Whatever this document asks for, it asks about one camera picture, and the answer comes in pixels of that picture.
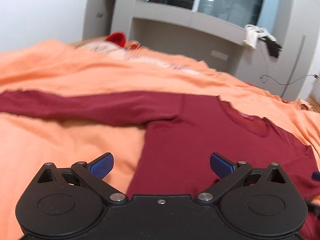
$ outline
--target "shelf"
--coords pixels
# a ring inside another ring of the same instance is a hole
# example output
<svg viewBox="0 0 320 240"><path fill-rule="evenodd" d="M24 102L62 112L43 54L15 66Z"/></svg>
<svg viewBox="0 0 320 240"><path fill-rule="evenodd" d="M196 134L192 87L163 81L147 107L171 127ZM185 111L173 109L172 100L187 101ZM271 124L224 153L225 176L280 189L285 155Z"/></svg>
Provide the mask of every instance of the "shelf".
<svg viewBox="0 0 320 240"><path fill-rule="evenodd" d="M165 22L208 33L242 45L245 29L217 17L188 9L151 3L136 2L133 18Z"/></svg>

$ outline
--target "orange bedsheet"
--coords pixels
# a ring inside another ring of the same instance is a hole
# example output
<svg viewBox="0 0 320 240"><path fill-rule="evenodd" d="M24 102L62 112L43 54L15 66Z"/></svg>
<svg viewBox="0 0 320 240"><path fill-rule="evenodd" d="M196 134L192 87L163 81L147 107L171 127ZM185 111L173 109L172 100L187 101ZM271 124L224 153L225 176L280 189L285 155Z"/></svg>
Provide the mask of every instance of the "orange bedsheet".
<svg viewBox="0 0 320 240"><path fill-rule="evenodd" d="M204 62L145 48L131 53L180 64L205 75L191 75L148 63L126 62L84 49L75 50L57 41L46 41L29 49L0 54L0 92L33 89L70 96L152 90L221 95L239 111L265 116L304 144L311 144L320 167L319 114L297 110L264 90L208 69ZM22 236L15 219L15 205L44 162L69 167L76 161L90 161L110 151L115 157L115 166L106 181L125 192L144 142L143 127L57 122L7 113L0 113L0 131L3 167L0 175L0 235L9 240Z"/></svg>

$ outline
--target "maroon long-sleeve shirt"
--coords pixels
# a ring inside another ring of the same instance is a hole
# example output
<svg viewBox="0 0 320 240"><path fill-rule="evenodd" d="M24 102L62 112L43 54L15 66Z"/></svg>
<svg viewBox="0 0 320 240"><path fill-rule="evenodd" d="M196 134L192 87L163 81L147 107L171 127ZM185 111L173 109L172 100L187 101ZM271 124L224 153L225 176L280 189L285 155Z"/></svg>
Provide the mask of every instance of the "maroon long-sleeve shirt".
<svg viewBox="0 0 320 240"><path fill-rule="evenodd" d="M317 166L310 146L267 118L239 113L219 97L124 92L64 98L15 91L2 93L0 102L0 111L30 117L87 119L113 126L146 123L129 196L201 192L217 179L209 165L212 152L260 168L280 163L304 198L320 193L320 182L311 179ZM303 234L317 239L317 222L312 216L308 221Z"/></svg>

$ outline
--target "cabinet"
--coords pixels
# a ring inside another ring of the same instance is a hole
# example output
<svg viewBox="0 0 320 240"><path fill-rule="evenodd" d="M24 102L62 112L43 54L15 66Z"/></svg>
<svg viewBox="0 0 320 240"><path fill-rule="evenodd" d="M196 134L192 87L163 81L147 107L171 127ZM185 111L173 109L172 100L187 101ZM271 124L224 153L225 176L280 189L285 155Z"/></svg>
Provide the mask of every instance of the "cabinet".
<svg viewBox="0 0 320 240"><path fill-rule="evenodd" d="M122 31L129 39L154 50L204 60L211 68L228 72L285 100L295 100L302 94L305 82L310 81L281 86L260 77L270 75L286 84L308 74L320 29L319 0L280 0L273 28L283 45L279 59L270 57L261 41L257 50L243 47L245 29L220 19L219 15L144 1L116 0L111 31Z"/></svg>
<svg viewBox="0 0 320 240"><path fill-rule="evenodd" d="M116 0L87 0L83 39L110 34L113 8Z"/></svg>

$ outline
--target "metal screw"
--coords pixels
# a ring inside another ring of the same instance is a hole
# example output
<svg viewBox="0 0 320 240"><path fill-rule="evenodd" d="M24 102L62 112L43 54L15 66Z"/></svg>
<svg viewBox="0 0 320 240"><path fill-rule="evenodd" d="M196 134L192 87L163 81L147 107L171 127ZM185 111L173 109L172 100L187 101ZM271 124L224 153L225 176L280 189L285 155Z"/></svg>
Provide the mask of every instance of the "metal screw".
<svg viewBox="0 0 320 240"><path fill-rule="evenodd" d="M122 193L113 193L110 195L112 201L123 201L125 199L125 194Z"/></svg>
<svg viewBox="0 0 320 240"><path fill-rule="evenodd" d="M164 199L159 199L159 200L158 200L158 203L159 203L159 204L165 204L166 201L165 201Z"/></svg>
<svg viewBox="0 0 320 240"><path fill-rule="evenodd" d="M209 201L213 199L213 195L210 193L203 192L198 195L198 199L202 201Z"/></svg>

